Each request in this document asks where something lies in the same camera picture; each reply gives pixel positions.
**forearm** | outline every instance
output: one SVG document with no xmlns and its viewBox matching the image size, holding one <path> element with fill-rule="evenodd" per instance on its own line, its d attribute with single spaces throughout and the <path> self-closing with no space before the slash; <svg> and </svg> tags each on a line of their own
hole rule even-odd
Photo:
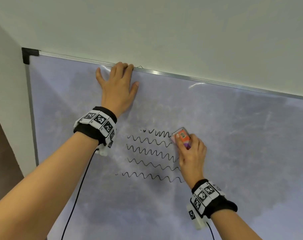
<svg viewBox="0 0 303 240">
<path fill-rule="evenodd" d="M 247 224 L 232 210 L 220 210 L 210 217 L 222 240 L 262 240 Z"/>
<path fill-rule="evenodd" d="M 45 239 L 97 144 L 75 133 L 15 186 L 0 201 L 0 239 Z"/>
</svg>

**person's left arm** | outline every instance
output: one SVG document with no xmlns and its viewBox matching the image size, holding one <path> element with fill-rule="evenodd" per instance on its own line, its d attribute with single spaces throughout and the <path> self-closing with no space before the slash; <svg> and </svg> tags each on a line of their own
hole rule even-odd
<svg viewBox="0 0 303 240">
<path fill-rule="evenodd" d="M 129 90 L 133 68 L 133 65 L 117 63 L 108 81 L 97 69 L 96 78 L 102 87 L 101 106 L 116 117 L 127 110 L 138 90 L 137 82 Z M 97 145 L 97 140 L 76 132 L 1 199 L 0 240 L 44 240 Z"/>
</svg>

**brown surface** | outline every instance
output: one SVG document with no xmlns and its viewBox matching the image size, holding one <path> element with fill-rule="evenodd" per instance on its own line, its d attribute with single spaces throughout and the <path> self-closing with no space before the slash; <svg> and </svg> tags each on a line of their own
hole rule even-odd
<svg viewBox="0 0 303 240">
<path fill-rule="evenodd" d="M 23 174 L 0 125 L 0 200 L 22 179 Z"/>
</svg>

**black cable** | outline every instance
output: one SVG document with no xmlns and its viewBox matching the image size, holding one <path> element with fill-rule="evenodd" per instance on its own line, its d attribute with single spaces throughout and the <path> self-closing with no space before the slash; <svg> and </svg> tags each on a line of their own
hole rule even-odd
<svg viewBox="0 0 303 240">
<path fill-rule="evenodd" d="M 68 223 L 69 223 L 69 220 L 70 220 L 71 217 L 72 217 L 72 214 L 73 214 L 73 211 L 74 211 L 74 209 L 75 209 L 75 206 L 76 206 L 76 202 L 77 202 L 79 193 L 80 193 L 80 191 L 81 191 L 81 187 L 82 187 L 82 185 L 83 185 L 83 181 L 84 181 L 84 179 L 85 179 L 87 170 L 88 170 L 88 168 L 89 168 L 89 166 L 90 166 L 90 162 L 91 162 L 91 160 L 93 159 L 93 156 L 94 156 L 94 154 L 95 154 L 95 151 L 93 152 L 93 154 L 92 154 L 92 156 L 91 156 L 91 158 L 90 158 L 90 160 L 89 160 L 89 163 L 88 163 L 88 165 L 87 165 L 86 171 L 85 171 L 84 176 L 83 176 L 83 179 L 81 180 L 81 183 L 80 183 L 80 186 L 79 186 L 79 190 L 78 190 L 78 193 L 77 193 L 77 196 L 76 196 L 76 200 L 75 200 L 74 206 L 72 207 L 72 210 L 71 210 L 70 216 L 69 216 L 69 218 L 68 218 L 68 221 L 67 221 L 67 223 L 66 223 L 64 232 L 62 233 L 61 240 L 63 240 L 63 238 L 64 238 L 64 234 L 65 234 L 67 225 L 68 225 Z"/>
<path fill-rule="evenodd" d="M 211 230 L 210 225 L 208 224 L 208 222 L 206 222 L 206 223 L 207 223 L 207 225 L 209 226 L 210 232 L 212 233 L 213 240 L 215 240 L 214 235 L 213 235 L 213 231 Z"/>
</svg>

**human hand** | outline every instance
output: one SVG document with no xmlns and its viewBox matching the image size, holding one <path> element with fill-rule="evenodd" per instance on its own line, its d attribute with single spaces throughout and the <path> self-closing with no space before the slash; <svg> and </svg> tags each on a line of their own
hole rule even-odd
<svg viewBox="0 0 303 240">
<path fill-rule="evenodd" d="M 132 104 L 138 90 L 137 81 L 130 88 L 133 68 L 133 64 L 118 62 L 110 70 L 107 81 L 103 79 L 100 68 L 96 70 L 96 79 L 102 88 L 101 106 L 109 109 L 117 118 Z"/>
<path fill-rule="evenodd" d="M 189 188 L 192 189 L 199 180 L 204 179 L 203 166 L 207 148 L 202 140 L 194 134 L 190 134 L 190 137 L 191 147 L 189 150 L 186 149 L 178 134 L 175 140 L 178 146 L 181 175 Z"/>
</svg>

